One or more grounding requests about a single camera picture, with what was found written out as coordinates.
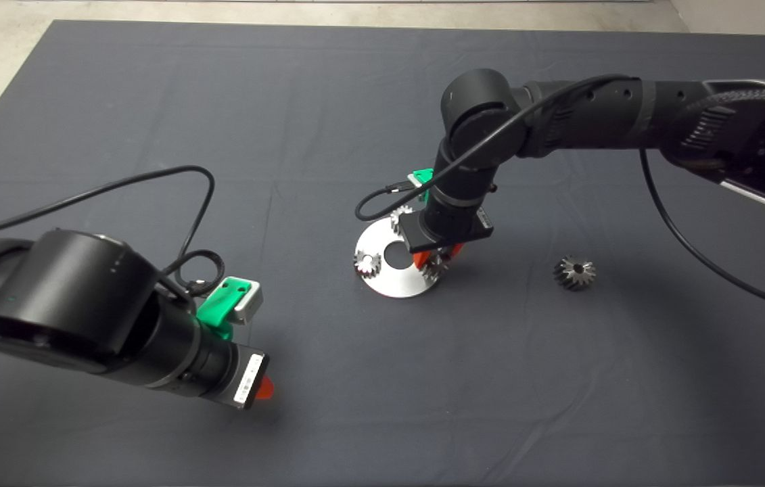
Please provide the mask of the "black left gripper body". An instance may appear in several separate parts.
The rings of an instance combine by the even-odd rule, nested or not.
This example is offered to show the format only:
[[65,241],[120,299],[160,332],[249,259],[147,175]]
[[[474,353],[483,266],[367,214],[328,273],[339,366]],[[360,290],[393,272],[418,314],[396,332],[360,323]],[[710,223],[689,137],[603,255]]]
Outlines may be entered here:
[[205,337],[183,373],[183,394],[237,410],[258,400],[258,387],[267,376],[270,355],[219,337]]

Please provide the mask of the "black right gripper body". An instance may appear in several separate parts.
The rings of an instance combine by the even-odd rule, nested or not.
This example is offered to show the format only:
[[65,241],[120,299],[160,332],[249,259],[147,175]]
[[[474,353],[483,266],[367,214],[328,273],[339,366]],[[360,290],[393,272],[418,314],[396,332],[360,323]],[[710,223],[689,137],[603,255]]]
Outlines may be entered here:
[[480,206],[428,206],[400,215],[400,235],[413,254],[485,239],[493,232],[494,225]]

